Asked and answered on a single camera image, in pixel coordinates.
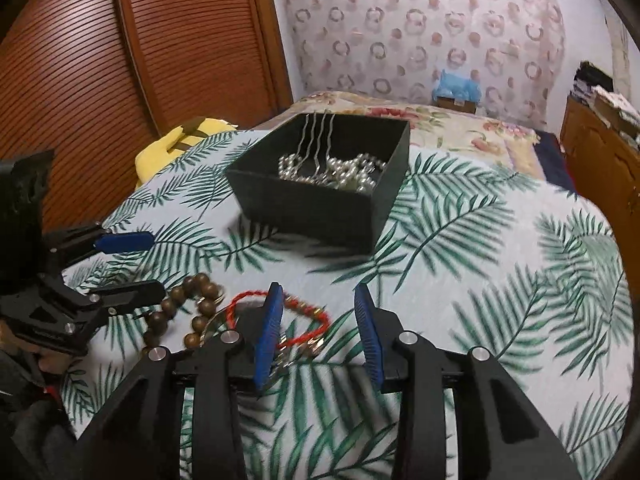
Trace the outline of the left hand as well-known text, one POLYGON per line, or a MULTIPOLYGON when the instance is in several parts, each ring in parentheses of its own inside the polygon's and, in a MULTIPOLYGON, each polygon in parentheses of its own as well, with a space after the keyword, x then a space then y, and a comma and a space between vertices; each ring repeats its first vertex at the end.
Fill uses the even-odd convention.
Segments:
POLYGON ((31 354, 36 359, 36 363, 43 373, 63 375, 75 359, 74 356, 70 356, 69 354, 56 352, 47 348, 40 348, 35 344, 30 344, 27 341, 17 338, 17 336, 12 333, 9 325, 4 321, 0 323, 0 332, 2 351, 10 356, 18 356, 21 352, 31 354))

